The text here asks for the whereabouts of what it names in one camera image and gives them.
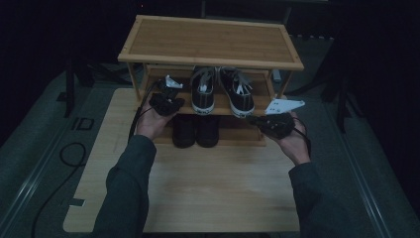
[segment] white tag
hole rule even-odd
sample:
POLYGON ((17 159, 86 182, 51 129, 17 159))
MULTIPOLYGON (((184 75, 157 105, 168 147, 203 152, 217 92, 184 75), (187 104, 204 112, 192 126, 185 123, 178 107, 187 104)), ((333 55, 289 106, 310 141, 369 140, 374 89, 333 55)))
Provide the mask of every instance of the white tag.
POLYGON ((265 110, 265 115, 280 114, 288 112, 298 107, 304 106, 304 101, 293 101, 285 99, 273 99, 265 110))
POLYGON ((166 82, 166 86, 171 87, 171 88, 182 88, 183 86, 182 83, 177 83, 175 80, 170 78, 169 75, 166 76, 165 82, 166 82))

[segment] black shoe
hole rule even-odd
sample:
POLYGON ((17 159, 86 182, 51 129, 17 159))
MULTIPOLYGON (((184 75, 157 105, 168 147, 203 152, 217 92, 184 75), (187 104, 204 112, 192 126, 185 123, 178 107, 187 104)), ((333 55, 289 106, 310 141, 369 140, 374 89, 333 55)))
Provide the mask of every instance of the black shoe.
POLYGON ((251 115, 255 106, 250 92, 250 80, 234 67, 221 67, 219 70, 220 81, 229 96, 232 113, 239 118, 251 115))
POLYGON ((187 148, 195 143, 195 115, 177 114, 172 119, 172 142, 175 147, 187 148))
POLYGON ((197 119, 197 144, 201 147, 210 148, 219 142, 220 116, 209 115, 197 119))
POLYGON ((192 110, 205 116, 214 109, 213 84, 216 79, 214 67, 195 67, 191 76, 192 110))

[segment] shoe rack leg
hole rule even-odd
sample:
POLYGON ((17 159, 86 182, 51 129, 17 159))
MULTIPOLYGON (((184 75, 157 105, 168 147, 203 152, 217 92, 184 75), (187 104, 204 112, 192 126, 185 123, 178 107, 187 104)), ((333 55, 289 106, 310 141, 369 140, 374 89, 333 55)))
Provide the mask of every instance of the shoe rack leg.
POLYGON ((134 71, 133 63, 132 62, 127 62, 127 68, 129 69, 130 78, 131 78, 132 83, 133 83, 133 87, 134 87, 134 90, 135 90, 135 93, 136 93, 137 101, 140 102, 140 100, 141 100, 140 90, 139 90, 139 85, 137 84, 136 72, 134 71))
POLYGON ((284 81, 281 84, 281 88, 278 92, 277 98, 281 98, 283 96, 284 91, 286 90, 287 84, 288 84, 290 78, 292 77, 292 75, 293 75, 293 71, 288 71, 287 72, 287 76, 284 78, 284 81))

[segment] hand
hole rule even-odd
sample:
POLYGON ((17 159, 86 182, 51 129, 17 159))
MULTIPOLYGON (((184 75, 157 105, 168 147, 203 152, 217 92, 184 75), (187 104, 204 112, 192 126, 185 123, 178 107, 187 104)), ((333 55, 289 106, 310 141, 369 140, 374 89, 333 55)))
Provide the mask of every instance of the hand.
POLYGON ((137 121, 136 135, 143 135, 154 140, 163 131, 163 127, 176 114, 170 116, 160 116, 149 104, 145 103, 142 113, 144 113, 137 121))
MULTIPOLYGON (((297 118, 296 113, 290 112, 293 118, 297 118)), ((306 134, 305 127, 298 121, 295 120, 295 128, 306 134)), ((310 162, 308 147, 305 140, 297 132, 292 131, 289 136, 278 140, 276 138, 270 137, 274 140, 278 146, 280 146, 283 153, 296 165, 310 162)))

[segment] wooden board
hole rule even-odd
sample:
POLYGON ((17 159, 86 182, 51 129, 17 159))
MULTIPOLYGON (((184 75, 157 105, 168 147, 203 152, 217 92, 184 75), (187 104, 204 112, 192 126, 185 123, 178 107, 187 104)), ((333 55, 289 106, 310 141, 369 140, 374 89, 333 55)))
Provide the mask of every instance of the wooden board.
MULTIPOLYGON (((117 89, 74 195, 67 232, 89 232, 106 194, 105 179, 127 145, 135 94, 117 89)), ((146 232, 274 232, 299 228, 288 171, 272 140, 265 147, 177 149, 157 144, 146 232)))
POLYGON ((283 25, 141 15, 118 60, 303 70, 283 25))

